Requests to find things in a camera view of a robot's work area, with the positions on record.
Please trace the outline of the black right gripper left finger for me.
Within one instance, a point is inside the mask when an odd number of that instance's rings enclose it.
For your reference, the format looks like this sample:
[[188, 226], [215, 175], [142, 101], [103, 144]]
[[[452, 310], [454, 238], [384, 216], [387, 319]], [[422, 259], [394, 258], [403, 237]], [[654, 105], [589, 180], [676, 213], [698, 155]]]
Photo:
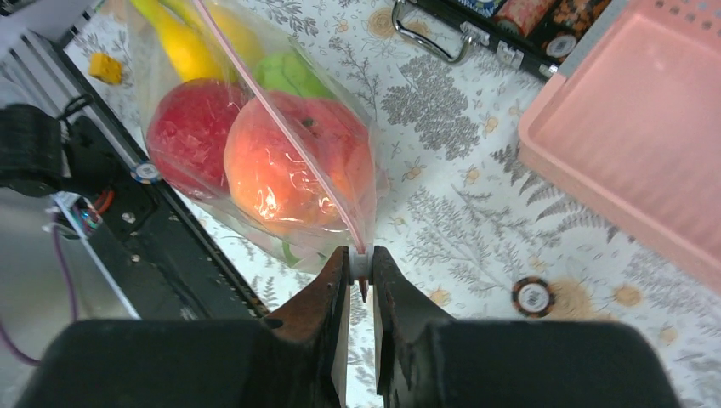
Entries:
[[83, 320], [50, 343], [20, 407], [343, 407], [349, 251], [262, 319]]

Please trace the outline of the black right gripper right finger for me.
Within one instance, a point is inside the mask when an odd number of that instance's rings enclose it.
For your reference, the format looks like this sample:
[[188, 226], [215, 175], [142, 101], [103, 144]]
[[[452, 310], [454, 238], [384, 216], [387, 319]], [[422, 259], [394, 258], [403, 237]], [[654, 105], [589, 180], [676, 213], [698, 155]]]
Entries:
[[459, 320], [372, 258], [377, 391], [387, 407], [678, 407], [654, 349], [602, 320]]

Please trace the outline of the orange peach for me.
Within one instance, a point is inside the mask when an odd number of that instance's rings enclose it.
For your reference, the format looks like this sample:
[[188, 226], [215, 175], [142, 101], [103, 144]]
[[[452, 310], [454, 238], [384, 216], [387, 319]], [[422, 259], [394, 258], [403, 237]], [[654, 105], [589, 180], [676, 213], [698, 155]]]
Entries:
[[[341, 198], [368, 208], [375, 168], [366, 126], [357, 115], [335, 99], [281, 91], [268, 96]], [[317, 177], [257, 98], [230, 128], [224, 170], [236, 206], [276, 234], [295, 226], [341, 224]]]

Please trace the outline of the clear pink-dotted zip bag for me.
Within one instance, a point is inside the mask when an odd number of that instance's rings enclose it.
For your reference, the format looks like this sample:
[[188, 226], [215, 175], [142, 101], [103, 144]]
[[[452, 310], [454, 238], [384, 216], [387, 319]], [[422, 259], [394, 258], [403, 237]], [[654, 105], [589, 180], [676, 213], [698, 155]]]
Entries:
[[372, 253], [378, 126], [290, 34], [240, 1], [130, 1], [145, 148], [161, 177], [253, 244], [318, 271]]

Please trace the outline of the red apple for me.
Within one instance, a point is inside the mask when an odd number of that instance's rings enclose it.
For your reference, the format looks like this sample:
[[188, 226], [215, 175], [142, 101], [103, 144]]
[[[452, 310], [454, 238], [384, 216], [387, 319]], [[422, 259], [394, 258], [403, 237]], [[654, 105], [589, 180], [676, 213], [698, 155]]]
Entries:
[[238, 84], [212, 78], [193, 79], [168, 92], [145, 133], [149, 157], [162, 177], [191, 199], [227, 196], [224, 148], [249, 99]]

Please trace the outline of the green striped watermelon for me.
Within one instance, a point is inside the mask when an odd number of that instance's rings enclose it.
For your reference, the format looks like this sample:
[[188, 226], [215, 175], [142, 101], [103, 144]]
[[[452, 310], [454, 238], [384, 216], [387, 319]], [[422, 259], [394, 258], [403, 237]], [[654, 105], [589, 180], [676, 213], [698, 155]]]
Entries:
[[304, 58], [294, 52], [264, 57], [255, 66], [253, 76], [266, 90], [282, 91], [306, 98], [334, 98], [334, 94]]

